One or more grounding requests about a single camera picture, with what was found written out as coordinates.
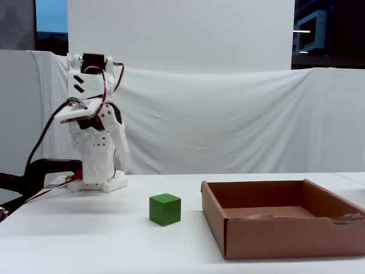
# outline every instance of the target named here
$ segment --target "wire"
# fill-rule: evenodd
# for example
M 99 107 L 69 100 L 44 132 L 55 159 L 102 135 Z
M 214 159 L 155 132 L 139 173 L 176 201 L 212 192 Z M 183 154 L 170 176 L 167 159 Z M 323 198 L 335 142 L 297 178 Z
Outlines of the wire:
M 99 113 L 100 113 L 100 111 L 102 110 L 102 108 L 103 108 L 103 106 L 104 106 L 104 104 L 105 104 L 105 101 L 106 101 L 106 99 L 107 99 L 107 80 L 106 80 L 106 77 L 105 77 L 105 71 L 102 69 L 102 68 L 100 68 L 100 67 L 98 67 L 98 66 L 94 66 L 94 65 L 92 65 L 92 66 L 88 66 L 88 67 L 86 67 L 85 69 L 84 69 L 84 73 L 88 70 L 88 69 L 99 69 L 101 72 L 102 72 L 102 75 L 103 75 L 103 80 L 104 80 L 104 95 L 103 95 L 103 99 L 102 99 L 102 103 L 101 103 L 101 105 L 100 105 L 100 107 L 99 107 L 99 109 L 98 109 L 98 111 L 97 111 L 97 113 L 96 113 L 96 115 L 99 115 Z
M 79 178 L 74 178 L 74 179 L 71 179 L 71 180 L 69 180 L 69 181 L 66 181 L 66 182 L 64 182 L 64 183 L 62 183 L 62 184 L 60 184 L 60 185 L 58 185 L 58 186 L 56 186 L 56 187 L 54 187 L 54 188 L 51 188 L 50 190 L 47 190 L 47 191 L 45 191 L 45 192 L 42 192 L 42 193 L 40 193 L 40 194 L 37 194 L 37 195 L 35 195 L 35 196 L 33 196 L 33 197 L 29 198 L 29 199 L 28 199 L 28 200 L 26 200 L 24 203 L 26 204 L 26 203 L 28 203 L 28 202 L 30 202 L 30 201 L 32 201 L 32 200 L 34 200 L 35 198 L 41 197 L 42 195 L 44 195 L 44 194 L 46 194 L 46 193 L 50 192 L 51 190 L 54 190 L 54 189 L 59 188 L 59 187 L 63 187 L 63 186 L 65 186 L 66 184 L 72 183 L 72 182 L 74 182 L 74 181 L 76 181 L 76 180 L 78 180 L 78 179 L 79 179 Z
M 103 97 L 103 95 L 100 94 L 100 95 L 95 95 L 95 96 L 89 97 L 89 98 L 87 98 L 87 100 L 94 99 L 94 98 L 102 98 L 102 97 Z
M 84 102 L 83 102 L 83 101 L 79 100 L 79 99 L 78 99 L 78 98 L 76 98 L 76 97 L 69 97 L 69 100 L 70 100 L 70 101 L 78 102 L 79 104 L 81 104 L 81 103 L 83 103 L 83 104 L 84 104 Z
M 70 101 L 72 101 L 74 99 L 67 99 L 64 103 L 62 103 L 56 110 L 55 112 L 53 112 L 53 114 L 51 115 L 51 118 L 48 120 L 41 136 L 39 137 L 38 139 L 38 142 L 36 143 L 35 147 L 33 148 L 32 152 L 30 153 L 29 157 L 28 157 L 28 161 L 27 161 L 27 164 L 26 164 L 26 167 L 25 167 L 25 170 L 27 170 L 27 168 L 29 167 L 30 165 L 30 161 L 32 160 L 35 152 L 37 151 L 39 145 L 41 144 L 44 136 L 46 135 L 49 127 L 51 126 L 51 123 L 53 122 L 53 119 L 55 118 L 56 114 L 59 113 L 64 107 L 66 107 Z
M 122 66 L 121 67 L 121 72 L 120 72 L 120 75 L 119 75 L 119 80 L 118 80 L 118 82 L 117 82 L 117 84 L 116 84 L 116 86 L 114 88 L 114 92 L 115 92 L 118 89 L 118 87 L 120 85 L 120 82 L 121 82 L 121 79 L 122 79 L 123 74 L 124 74 L 124 64 L 123 63 L 116 63 L 116 62 L 114 62 L 113 65 L 114 66 Z
M 108 179 L 108 180 L 111 180 L 111 179 L 114 179 L 115 178 L 115 174 L 116 174 L 116 166 L 115 166 L 115 154 L 116 154 L 116 148 L 114 150 L 114 155 L 113 155 L 113 164 L 114 164 L 114 174 L 113 174 L 113 177 Z

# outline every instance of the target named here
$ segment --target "humanoid robot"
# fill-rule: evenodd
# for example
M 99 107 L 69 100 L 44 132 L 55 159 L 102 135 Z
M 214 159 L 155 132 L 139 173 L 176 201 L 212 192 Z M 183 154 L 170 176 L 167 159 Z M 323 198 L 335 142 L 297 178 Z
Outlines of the humanoid robot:
M 83 54 L 68 57 L 68 96 L 75 100 L 64 107 L 55 120 L 68 123 L 73 145 L 82 156 L 82 180 L 68 183 L 70 191 L 110 192 L 127 185 L 129 148 L 124 121 L 112 96 L 119 81 L 114 78 L 111 57 Z M 115 161 L 119 160 L 121 170 Z

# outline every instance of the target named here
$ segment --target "black cable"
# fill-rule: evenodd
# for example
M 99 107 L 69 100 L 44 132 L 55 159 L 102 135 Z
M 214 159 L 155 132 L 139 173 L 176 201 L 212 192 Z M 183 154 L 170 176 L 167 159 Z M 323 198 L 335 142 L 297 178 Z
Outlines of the black cable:
M 96 96 L 93 96 L 93 97 L 89 97 L 89 98 L 87 98 L 87 100 L 93 99 L 93 98 L 102 98 L 102 97 L 103 97 L 103 95 L 100 94 L 100 95 L 96 95 Z
M 115 150 L 114 150 L 114 155 L 113 155 L 113 164 L 114 164 L 114 174 L 113 174 L 113 177 L 112 178 L 110 178 L 109 180 L 111 180 L 111 179 L 114 179 L 114 177 L 115 177 L 115 174 L 116 174 L 116 166 L 115 166 L 115 153 L 116 153 L 116 148 L 115 148 Z
M 123 63 L 116 63 L 116 62 L 114 62 L 113 64 L 114 64 L 114 66 L 122 66 L 121 67 L 121 71 L 120 71 L 120 75 L 119 75 L 118 82 L 117 82 L 117 84 L 116 84 L 116 86 L 114 88 L 114 92 L 115 92 L 117 90 L 117 88 L 119 87 L 120 81 L 121 81 L 121 79 L 123 77 L 123 74 L 124 74 L 124 64 Z
M 104 80 L 104 94 L 103 94 L 103 97 L 102 97 L 102 103 L 96 113 L 96 116 L 99 115 L 100 113 L 100 110 L 102 110 L 102 107 L 104 106 L 105 104 L 105 100 L 107 99 L 107 80 L 106 80 L 106 77 L 105 77 L 105 71 L 102 70 L 101 68 L 99 68 L 101 71 L 102 71 L 102 76 L 103 76 L 103 80 Z
M 41 142 L 42 142 L 42 140 L 43 140 L 43 138 L 44 138 L 44 136 L 46 135 L 46 133 L 47 133 L 47 131 L 48 131 L 48 129 L 49 129 L 49 127 L 51 126 L 51 123 L 52 123 L 52 121 L 53 121 L 53 119 L 55 118 L 55 116 L 56 116 L 56 114 L 57 113 L 59 113 L 64 107 L 66 107 L 68 104 L 69 104 L 69 102 L 70 102 L 71 100 L 70 100 L 70 98 L 68 98 L 64 103 L 62 103 L 56 110 L 55 110 L 55 112 L 53 112 L 53 114 L 51 115 L 51 118 L 48 120 L 48 122 L 47 122 L 47 124 L 46 124 L 46 127 L 44 128 L 44 130 L 43 130 L 43 132 L 42 132 L 42 134 L 41 134 L 41 136 L 39 137 L 39 140 L 38 140 L 38 142 L 36 143 L 36 145 L 35 145 L 35 147 L 33 148 L 33 150 L 32 150 L 32 152 L 30 153 L 30 155 L 29 155 L 29 157 L 28 157 L 28 161 L 27 161 L 27 165 L 26 165 L 26 167 L 25 167 L 25 169 L 27 170 L 27 168 L 28 168 L 28 166 L 30 165 L 30 161 L 32 160 L 32 158 L 33 158 L 33 156 L 34 156 L 34 154 L 35 154 L 35 152 L 37 151 L 37 149 L 38 149 L 38 147 L 39 147 L 39 145 L 41 144 Z

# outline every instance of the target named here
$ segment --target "open cardboard box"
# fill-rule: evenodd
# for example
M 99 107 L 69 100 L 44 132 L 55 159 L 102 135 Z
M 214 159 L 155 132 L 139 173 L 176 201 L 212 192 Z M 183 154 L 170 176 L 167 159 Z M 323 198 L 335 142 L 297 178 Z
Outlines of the open cardboard box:
M 226 259 L 365 255 L 365 210 L 309 180 L 202 183 Z

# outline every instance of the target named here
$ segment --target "green block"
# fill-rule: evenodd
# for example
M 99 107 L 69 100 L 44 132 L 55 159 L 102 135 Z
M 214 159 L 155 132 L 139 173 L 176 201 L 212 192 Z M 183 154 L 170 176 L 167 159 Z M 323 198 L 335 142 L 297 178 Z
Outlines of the green block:
M 149 219 L 163 227 L 181 220 L 181 199 L 170 194 L 149 198 Z

